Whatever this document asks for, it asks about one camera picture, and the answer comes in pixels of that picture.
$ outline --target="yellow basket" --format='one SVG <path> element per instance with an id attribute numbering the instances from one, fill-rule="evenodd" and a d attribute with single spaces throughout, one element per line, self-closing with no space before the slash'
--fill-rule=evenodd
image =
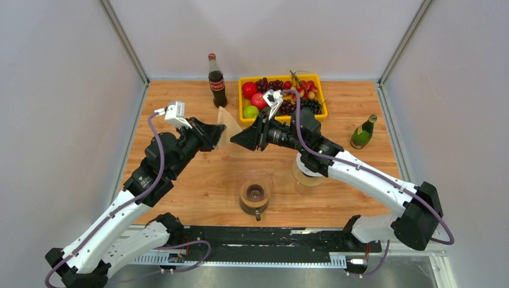
<path id="1" fill-rule="evenodd" d="M 242 111 L 244 110 L 244 107 L 251 105 L 251 101 L 249 99 L 244 98 L 244 96 L 242 96 L 242 84 L 244 84 L 245 82 L 249 82 L 249 81 L 256 82 L 256 81 L 260 80 L 263 77 L 267 77 L 267 80 L 269 82 L 270 81 L 275 81 L 275 80 L 281 80 L 283 82 L 292 81 L 292 76 L 291 75 L 261 76 L 261 77 L 243 77 L 243 78 L 240 78 L 239 79 L 239 106 L 240 106 L 239 107 L 239 119 L 246 126 L 251 125 L 252 123 L 254 123 L 256 118 L 244 118 L 242 116 Z M 322 105 L 322 114 L 315 115 L 315 119 L 317 119 L 318 121 L 321 121 L 321 120 L 325 119 L 329 115 L 329 112 L 327 111 L 327 104 L 324 102 L 325 101 L 325 97 L 324 97 L 324 91 L 322 90 L 322 84 L 320 83 L 320 78 L 318 77 L 317 74 L 302 74 L 302 75 L 297 75 L 297 77 L 299 78 L 300 81 L 302 81 L 302 80 L 305 80 L 305 81 L 312 80 L 315 83 L 315 86 L 318 88 L 318 94 L 316 95 L 316 99 Z M 291 100 L 291 98 L 292 97 L 284 96 L 284 99 L 290 99 Z M 278 120 L 279 122 L 290 123 L 290 116 L 277 116 L 276 120 Z"/>

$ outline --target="gray wall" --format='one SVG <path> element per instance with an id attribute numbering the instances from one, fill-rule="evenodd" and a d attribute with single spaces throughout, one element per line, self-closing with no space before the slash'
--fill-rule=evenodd
<path id="1" fill-rule="evenodd" d="M 421 0 L 112 0 L 152 78 L 377 78 Z"/>
<path id="2" fill-rule="evenodd" d="M 0 286 L 43 287 L 110 202 L 144 87 L 97 1 L 0 6 Z"/>
<path id="3" fill-rule="evenodd" d="M 440 192 L 459 287 L 507 287 L 509 2 L 436 1 L 387 91 L 414 181 Z"/>

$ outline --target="metal floor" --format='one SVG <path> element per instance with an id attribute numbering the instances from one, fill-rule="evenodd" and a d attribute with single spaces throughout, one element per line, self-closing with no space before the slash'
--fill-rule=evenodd
<path id="1" fill-rule="evenodd" d="M 374 269 L 380 257 L 370 257 L 368 271 Z M 127 280 L 158 270 L 157 266 L 128 265 L 113 277 Z M 125 284 L 111 284 L 109 288 L 134 287 L 192 287 L 192 288 L 282 288 L 282 287 L 438 287 L 435 275 L 426 256 L 390 256 L 384 267 L 374 276 L 356 279 L 344 271 L 310 268 L 225 268 L 199 267 L 177 274 L 154 275 Z"/>

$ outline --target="soda bottle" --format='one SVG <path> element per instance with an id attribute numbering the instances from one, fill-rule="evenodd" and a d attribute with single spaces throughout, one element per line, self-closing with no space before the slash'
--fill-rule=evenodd
<path id="1" fill-rule="evenodd" d="M 208 55 L 209 69 L 208 69 L 208 83 L 210 84 L 210 90 L 214 94 L 214 105 L 226 107 L 228 100 L 226 99 L 226 88 L 224 87 L 223 72 L 219 69 L 217 61 L 215 60 L 215 54 L 210 53 Z"/>
<path id="2" fill-rule="evenodd" d="M 350 145 L 355 149 L 362 149 L 373 136 L 373 127 L 376 122 L 376 115 L 369 116 L 368 120 L 355 129 L 350 140 Z"/>

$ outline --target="coca-cola logo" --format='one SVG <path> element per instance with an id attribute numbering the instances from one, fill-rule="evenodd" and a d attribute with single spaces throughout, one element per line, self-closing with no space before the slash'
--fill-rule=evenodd
<path id="1" fill-rule="evenodd" d="M 224 80 L 221 80 L 219 82 L 210 82 L 210 89 L 212 91 L 219 91 L 224 88 Z"/>

